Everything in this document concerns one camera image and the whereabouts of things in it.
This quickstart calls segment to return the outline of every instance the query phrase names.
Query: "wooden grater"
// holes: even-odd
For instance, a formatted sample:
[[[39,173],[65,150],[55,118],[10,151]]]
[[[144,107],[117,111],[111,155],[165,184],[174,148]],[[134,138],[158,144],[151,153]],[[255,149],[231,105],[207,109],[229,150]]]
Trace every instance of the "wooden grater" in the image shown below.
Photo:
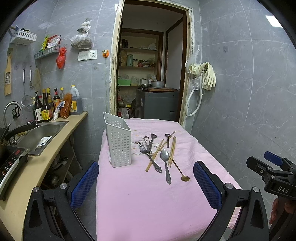
[[[7,66],[4,75],[4,95],[11,94],[11,53],[13,48],[8,48],[7,51]]]

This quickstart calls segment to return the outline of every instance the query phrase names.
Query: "wall socket panel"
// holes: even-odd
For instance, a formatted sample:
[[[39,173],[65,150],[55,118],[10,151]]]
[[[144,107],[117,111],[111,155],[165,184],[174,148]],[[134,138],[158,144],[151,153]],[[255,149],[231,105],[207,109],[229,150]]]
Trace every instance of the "wall socket panel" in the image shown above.
[[[78,53],[78,61],[88,60],[88,59],[96,59],[98,50],[88,50],[88,51],[80,51]]]

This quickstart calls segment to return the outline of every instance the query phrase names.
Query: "rubber glove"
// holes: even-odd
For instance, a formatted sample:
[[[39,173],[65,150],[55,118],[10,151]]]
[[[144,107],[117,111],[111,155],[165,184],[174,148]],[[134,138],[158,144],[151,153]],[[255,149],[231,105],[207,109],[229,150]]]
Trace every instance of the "rubber glove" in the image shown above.
[[[200,71],[207,65],[206,63],[203,64],[191,64],[189,66],[189,73],[195,75],[196,77],[200,76]]]
[[[210,90],[212,87],[216,86],[216,74],[210,63],[207,63],[207,71],[204,75],[203,86],[206,90]]]

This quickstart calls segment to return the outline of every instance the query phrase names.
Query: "beige countertop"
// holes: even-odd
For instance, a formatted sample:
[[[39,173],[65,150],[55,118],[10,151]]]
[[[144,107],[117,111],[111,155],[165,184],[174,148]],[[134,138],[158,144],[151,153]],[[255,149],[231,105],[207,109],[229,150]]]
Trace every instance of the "beige countertop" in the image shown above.
[[[0,219],[15,241],[22,241],[25,214],[32,189],[41,185],[54,158],[87,114],[88,112],[70,115],[66,119],[69,122],[47,145],[41,155],[29,156],[28,162],[19,169],[11,181],[6,200],[0,201]],[[59,117],[55,121],[66,120]]]

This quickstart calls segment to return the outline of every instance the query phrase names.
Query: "stainless steel sink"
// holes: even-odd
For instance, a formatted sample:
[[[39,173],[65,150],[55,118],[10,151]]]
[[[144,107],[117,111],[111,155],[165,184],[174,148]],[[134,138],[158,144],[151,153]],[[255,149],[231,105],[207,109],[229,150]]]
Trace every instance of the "stainless steel sink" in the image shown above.
[[[39,156],[46,146],[52,141],[56,134],[68,123],[69,121],[56,121],[39,123],[37,127],[29,130],[24,136],[17,140],[17,147],[30,148],[29,155]],[[43,137],[51,137],[44,146],[36,148]]]

